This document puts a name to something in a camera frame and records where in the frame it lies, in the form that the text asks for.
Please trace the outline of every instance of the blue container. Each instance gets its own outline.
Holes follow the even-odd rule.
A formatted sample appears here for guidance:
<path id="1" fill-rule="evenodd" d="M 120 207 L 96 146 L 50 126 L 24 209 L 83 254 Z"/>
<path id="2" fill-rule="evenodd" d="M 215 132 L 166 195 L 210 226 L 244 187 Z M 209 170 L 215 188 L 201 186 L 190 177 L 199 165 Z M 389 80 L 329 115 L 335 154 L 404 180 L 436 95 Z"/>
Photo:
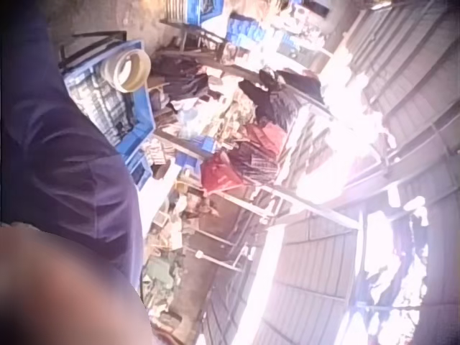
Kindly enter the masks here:
<path id="1" fill-rule="evenodd" d="M 196 137 L 191 140 L 196 146 L 207 152 L 214 152 L 216 150 L 216 143 L 212 137 Z M 179 152 L 175 156 L 175 164 L 188 168 L 199 178 L 201 176 L 201 161 L 192 158 L 183 152 Z"/>
<path id="2" fill-rule="evenodd" d="M 200 0 L 187 0 L 187 23 L 200 25 L 204 21 L 220 16 L 224 10 L 224 0 L 213 0 L 211 11 L 203 13 Z"/>
<path id="3" fill-rule="evenodd" d="M 141 190 L 147 180 L 153 176 L 152 169 L 147 162 L 143 151 L 137 151 L 126 164 L 137 189 Z"/>
<path id="4" fill-rule="evenodd" d="M 64 75 L 70 96 L 125 162 L 133 158 L 141 143 L 155 129 L 149 94 L 146 87 L 133 93 L 118 92 L 103 80 L 100 69 L 105 59 L 132 49 L 144 49 L 142 41 L 121 42 L 83 61 Z M 81 104 L 89 106 L 82 109 Z"/>

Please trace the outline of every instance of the metal pole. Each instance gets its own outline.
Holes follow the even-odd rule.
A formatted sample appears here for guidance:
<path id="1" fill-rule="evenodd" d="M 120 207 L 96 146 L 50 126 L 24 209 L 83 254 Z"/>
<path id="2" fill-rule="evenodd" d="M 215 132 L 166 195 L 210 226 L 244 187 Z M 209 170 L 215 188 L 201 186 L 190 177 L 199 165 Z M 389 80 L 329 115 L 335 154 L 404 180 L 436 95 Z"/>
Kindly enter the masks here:
<path id="1" fill-rule="evenodd" d="M 231 264 L 227 264 L 226 262 L 214 259 L 213 257 L 209 257 L 208 255 L 204 254 L 201 250 L 194 250 L 194 249 L 191 249 L 191 248 L 188 248 L 188 247 L 184 247 L 184 249 L 189 251 L 189 252 L 194 253 L 195 257 L 197 259 L 204 259 L 204 260 L 212 262 L 212 263 L 214 263 L 216 265 L 228 268 L 229 270 L 232 270 L 232 271 L 237 271 L 237 272 L 242 271 L 241 269 L 239 269 L 239 268 L 237 268 L 237 267 L 235 267 L 235 266 L 233 266 Z"/>
<path id="2" fill-rule="evenodd" d="M 207 237 L 209 237 L 210 239 L 215 239 L 216 241 L 222 242 L 222 243 L 224 243 L 224 244 L 228 244 L 229 246 L 234 246 L 234 245 L 235 245 L 235 243 L 233 243 L 233 242 L 227 241 L 226 239 L 222 239 L 222 238 L 219 237 L 219 236 L 210 234 L 210 233 L 208 233 L 207 231 L 200 230 L 199 228 L 195 228 L 195 227 L 190 226 L 190 225 L 185 225 L 185 228 L 187 228 L 187 229 L 192 229 L 192 230 L 198 232 L 199 234 L 202 234 L 202 235 L 204 235 L 204 236 L 207 236 Z"/>
<path id="3" fill-rule="evenodd" d="M 330 208 L 325 208 L 321 205 L 317 205 L 315 203 L 312 203 L 311 201 L 301 198 L 296 193 L 292 192 L 291 190 L 288 190 L 287 188 L 282 187 L 281 185 L 273 185 L 273 186 L 263 185 L 262 189 L 275 196 L 279 196 L 283 198 L 284 200 L 289 201 L 291 203 L 300 204 L 304 206 L 307 210 L 315 214 L 318 214 L 319 216 L 327 218 L 337 224 L 345 226 L 346 228 L 356 229 L 356 230 L 361 230 L 362 228 L 362 225 L 358 221 L 355 221 L 354 219 L 344 216 L 343 214 L 336 212 Z M 289 216 L 283 216 L 282 219 L 288 219 L 288 217 Z"/>
<path id="4" fill-rule="evenodd" d="M 210 152 L 207 152 L 204 149 L 194 146 L 187 140 L 176 138 L 171 134 L 164 133 L 161 131 L 155 131 L 155 136 L 159 140 L 171 144 L 175 149 L 181 152 L 184 152 L 193 158 L 204 160 L 212 156 Z M 315 203 L 312 203 L 311 201 L 301 198 L 300 196 L 298 196 L 291 190 L 288 190 L 287 188 L 284 188 L 281 185 L 273 185 L 273 186 L 262 185 L 261 189 L 267 191 L 268 193 L 271 193 L 274 196 L 279 196 L 283 198 L 284 200 L 289 201 L 291 203 L 300 204 L 303 207 L 305 207 L 307 210 L 313 213 L 316 213 L 319 216 L 325 217 L 331 221 L 334 221 L 342 226 L 345 226 L 346 228 L 356 229 L 356 230 L 361 229 L 361 225 L 359 224 L 358 221 L 355 221 L 354 219 L 344 216 L 343 214 L 336 212 L 330 208 L 325 208 L 321 205 L 317 205 Z"/>
<path id="5" fill-rule="evenodd" d="M 356 307 L 366 308 L 373 311 L 420 311 L 422 309 L 435 309 L 445 307 L 459 308 L 459 303 L 439 303 L 439 304 L 421 304 L 421 305 L 367 305 L 357 303 Z"/>
<path id="6" fill-rule="evenodd" d="M 221 191 L 215 192 L 215 194 L 224 198 L 227 201 L 230 201 L 231 203 L 234 203 L 235 205 L 238 205 L 239 207 L 245 208 L 248 211 L 251 211 L 252 213 L 257 214 L 258 216 L 262 218 L 275 216 L 273 213 L 265 210 L 264 208 L 260 208 L 259 206 L 256 206 L 253 203 L 248 203 L 247 201 L 239 199 L 236 196 L 232 196 L 230 194 L 227 194 Z"/>

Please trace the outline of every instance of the corrugated metal roof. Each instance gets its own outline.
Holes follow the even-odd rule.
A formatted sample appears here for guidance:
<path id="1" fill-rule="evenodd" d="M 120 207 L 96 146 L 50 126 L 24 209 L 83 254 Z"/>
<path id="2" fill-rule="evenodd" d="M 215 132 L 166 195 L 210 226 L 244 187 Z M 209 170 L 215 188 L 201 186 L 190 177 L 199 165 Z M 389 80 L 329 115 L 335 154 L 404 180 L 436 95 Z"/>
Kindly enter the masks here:
<path id="1" fill-rule="evenodd" d="M 421 311 L 414 341 L 434 344 L 445 340 L 446 331 L 458 330 L 460 24 L 459 13 L 448 3 L 424 5 L 368 13 L 349 38 L 346 47 L 353 55 L 352 70 L 369 77 L 367 99 L 383 113 L 397 140 L 397 148 L 388 152 L 389 160 L 394 163 L 399 157 L 401 161 L 383 174 L 366 158 L 357 165 L 354 182 L 331 205 L 354 219 L 363 206 L 368 212 L 387 210 L 387 195 L 381 192 L 389 183 L 399 184 L 403 204 L 425 197 L 430 219 L 425 302 L 445 306 Z M 327 132 L 314 134 L 314 123 L 312 116 L 294 150 L 284 186 L 295 186 L 312 166 L 331 156 L 321 139 Z M 257 202 L 267 204 L 270 198 L 260 193 Z M 290 204 L 281 204 L 279 211 L 289 213 Z M 409 214 L 393 211 L 392 217 L 398 230 L 406 226 Z M 332 344 L 348 308 L 356 233 L 307 211 L 293 218 L 285 230 L 254 344 Z M 263 244 L 266 226 L 255 215 L 241 212 L 236 227 L 235 239 L 243 242 L 257 232 L 256 242 Z M 258 260 L 256 255 L 247 262 L 242 274 L 219 270 L 203 322 L 208 344 L 231 344 Z"/>

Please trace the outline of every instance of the pile of goods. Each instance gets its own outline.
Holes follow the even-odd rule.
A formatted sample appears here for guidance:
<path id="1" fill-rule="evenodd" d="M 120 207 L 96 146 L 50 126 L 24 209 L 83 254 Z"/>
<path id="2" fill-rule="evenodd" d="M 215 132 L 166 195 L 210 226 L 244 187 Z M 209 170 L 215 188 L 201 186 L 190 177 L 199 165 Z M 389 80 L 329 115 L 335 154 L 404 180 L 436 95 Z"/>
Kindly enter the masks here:
<path id="1" fill-rule="evenodd" d="M 252 100 L 255 123 L 243 127 L 242 138 L 233 149 L 223 148 L 201 165 L 201 184 L 207 193 L 243 185 L 272 183 L 279 170 L 282 151 L 300 103 L 286 92 L 277 76 L 261 70 L 267 91 L 248 80 L 239 87 Z"/>

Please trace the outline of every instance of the merchandise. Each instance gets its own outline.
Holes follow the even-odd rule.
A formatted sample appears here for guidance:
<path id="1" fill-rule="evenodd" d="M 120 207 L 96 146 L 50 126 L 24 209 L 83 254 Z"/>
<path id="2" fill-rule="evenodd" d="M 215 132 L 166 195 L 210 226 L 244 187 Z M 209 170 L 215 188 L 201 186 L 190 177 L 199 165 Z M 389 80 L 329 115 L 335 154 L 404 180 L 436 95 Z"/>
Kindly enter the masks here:
<path id="1" fill-rule="evenodd" d="M 231 166 L 226 153 L 220 151 L 201 164 L 201 185 L 211 194 L 239 187 L 243 180 Z"/>
<path id="2" fill-rule="evenodd" d="M 245 178 L 258 183 L 272 183 L 278 164 L 251 142 L 241 142 L 228 153 L 231 165 Z"/>

